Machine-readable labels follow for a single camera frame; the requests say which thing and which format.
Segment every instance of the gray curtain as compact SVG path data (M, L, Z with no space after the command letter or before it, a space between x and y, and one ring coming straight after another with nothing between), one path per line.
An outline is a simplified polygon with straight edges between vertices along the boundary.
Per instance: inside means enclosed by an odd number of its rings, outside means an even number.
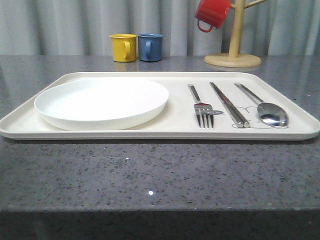
M0 55L112 55L115 33L162 33L164 56L228 52L234 10L204 33L195 19L199 2L0 0ZM318 54L319 31L320 0L268 0L245 10L240 52Z

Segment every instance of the cutlery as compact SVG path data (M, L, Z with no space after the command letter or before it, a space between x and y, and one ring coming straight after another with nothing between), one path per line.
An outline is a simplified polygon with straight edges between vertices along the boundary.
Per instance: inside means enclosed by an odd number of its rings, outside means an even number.
M188 84L192 95L196 101L196 104L193 105L196 119L200 128L214 128L214 111L210 104L201 102L200 97L196 91L196 88L193 84Z
M250 123L248 120L238 111L238 109L233 105L233 103L227 98L227 96L215 85L210 82L211 87L219 96L221 103L224 105L225 109L229 113L233 122L238 128L250 128Z
M283 108L276 104L263 101L260 97L239 82L234 84L243 90L251 99L259 103L257 112L263 123L275 128L282 128L288 125L289 117Z

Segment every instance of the metal chopsticks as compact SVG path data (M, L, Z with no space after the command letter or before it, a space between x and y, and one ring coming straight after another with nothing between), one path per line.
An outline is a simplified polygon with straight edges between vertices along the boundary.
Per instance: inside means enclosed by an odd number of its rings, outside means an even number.
M238 111L238 109L227 98L227 96L213 82L210 82L210 85L216 92L216 94L219 96L221 103L228 111L230 117L232 118L236 126L238 128L250 128L250 123L248 122L248 120Z

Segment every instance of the spoon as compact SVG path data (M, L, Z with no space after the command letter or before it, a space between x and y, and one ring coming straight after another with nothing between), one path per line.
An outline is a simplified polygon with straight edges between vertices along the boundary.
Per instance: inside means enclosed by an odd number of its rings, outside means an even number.
M257 112L263 123L274 128L283 128L288 125L288 114L280 106L263 101L260 97L239 82L235 82L234 85L248 93L253 100L258 101L259 105L257 107Z

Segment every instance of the white tray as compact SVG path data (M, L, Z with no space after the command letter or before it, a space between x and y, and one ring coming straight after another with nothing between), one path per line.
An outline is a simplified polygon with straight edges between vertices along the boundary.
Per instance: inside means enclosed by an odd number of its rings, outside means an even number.
M125 130L62 130L46 123L34 108L42 91L82 78L119 77L147 79L169 90L169 100L156 118ZM250 128L236 128L210 87L214 82L250 121ZM240 82L266 102L285 109L287 128L272 128L258 119L257 107L234 83ZM198 127L188 84L194 84L201 100L224 114L214 118L214 129ZM240 72L75 72L64 75L0 120L0 133L16 140L55 139L216 139L216 140L307 140L320 132L320 122L255 75Z

